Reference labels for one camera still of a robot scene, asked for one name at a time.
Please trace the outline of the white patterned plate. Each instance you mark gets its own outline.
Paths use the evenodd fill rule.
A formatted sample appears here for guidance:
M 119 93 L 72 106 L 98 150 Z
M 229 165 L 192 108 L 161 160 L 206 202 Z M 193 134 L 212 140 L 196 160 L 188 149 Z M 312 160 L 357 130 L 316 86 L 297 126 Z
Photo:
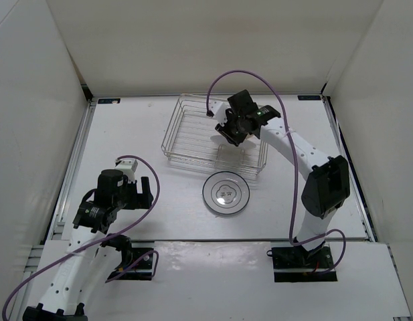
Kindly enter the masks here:
M 236 215 L 250 200 L 250 187 L 239 174 L 220 171 L 210 175 L 202 187 L 203 202 L 215 214 Z

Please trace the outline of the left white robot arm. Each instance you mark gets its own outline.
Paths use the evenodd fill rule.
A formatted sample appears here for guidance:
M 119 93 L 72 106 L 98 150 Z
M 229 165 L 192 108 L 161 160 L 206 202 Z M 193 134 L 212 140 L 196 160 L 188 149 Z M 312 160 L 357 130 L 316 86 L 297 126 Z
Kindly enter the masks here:
M 53 264 L 53 279 L 39 302 L 25 309 L 23 320 L 87 320 L 86 306 L 101 285 L 157 254 L 135 249 L 122 231 L 109 231 L 119 211 L 149 212 L 154 203 L 149 178 L 136 181 L 133 166 L 103 170 L 80 202 L 66 254 Z

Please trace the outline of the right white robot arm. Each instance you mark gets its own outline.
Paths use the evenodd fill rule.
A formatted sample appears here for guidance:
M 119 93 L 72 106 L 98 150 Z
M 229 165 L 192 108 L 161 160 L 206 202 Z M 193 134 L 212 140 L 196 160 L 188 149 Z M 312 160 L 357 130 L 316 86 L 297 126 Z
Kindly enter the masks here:
M 305 216 L 298 233 L 291 233 L 293 261 L 310 266 L 325 242 L 328 226 L 335 212 L 350 195 L 349 165 L 341 156 L 329 156 L 316 149 L 286 126 L 284 117 L 272 106 L 260 107 L 247 90 L 227 102 L 208 104 L 209 116 L 216 120 L 216 131 L 228 143 L 239 146 L 255 136 L 277 150 L 295 168 L 295 176 L 305 180 L 296 201 L 302 202 Z

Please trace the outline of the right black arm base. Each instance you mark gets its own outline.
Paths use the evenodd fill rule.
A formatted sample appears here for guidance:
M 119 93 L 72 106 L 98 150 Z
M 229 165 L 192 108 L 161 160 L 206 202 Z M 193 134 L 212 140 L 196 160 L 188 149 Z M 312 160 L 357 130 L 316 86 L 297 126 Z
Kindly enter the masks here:
M 272 247 L 266 254 L 272 259 L 275 283 L 336 282 L 330 247 L 323 246 L 308 256 L 301 247 Z

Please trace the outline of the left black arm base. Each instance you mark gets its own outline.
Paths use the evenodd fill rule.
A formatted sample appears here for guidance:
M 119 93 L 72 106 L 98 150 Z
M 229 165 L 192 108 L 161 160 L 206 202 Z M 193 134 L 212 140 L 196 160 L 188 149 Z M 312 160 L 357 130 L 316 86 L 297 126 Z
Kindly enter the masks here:
M 111 281 L 151 281 L 156 272 L 159 254 L 155 243 L 131 241 L 122 252 L 121 263 L 111 272 L 106 283 Z

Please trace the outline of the silver wire dish rack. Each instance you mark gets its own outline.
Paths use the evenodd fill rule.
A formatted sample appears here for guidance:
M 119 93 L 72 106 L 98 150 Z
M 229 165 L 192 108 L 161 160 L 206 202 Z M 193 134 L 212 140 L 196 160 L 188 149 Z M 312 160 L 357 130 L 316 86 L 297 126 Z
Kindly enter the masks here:
M 216 121 L 206 116 L 205 97 L 182 94 L 170 117 L 161 150 L 169 161 L 197 167 L 234 171 L 256 176 L 266 166 L 268 146 L 255 136 L 247 138 L 255 148 L 231 148 L 217 145 Z

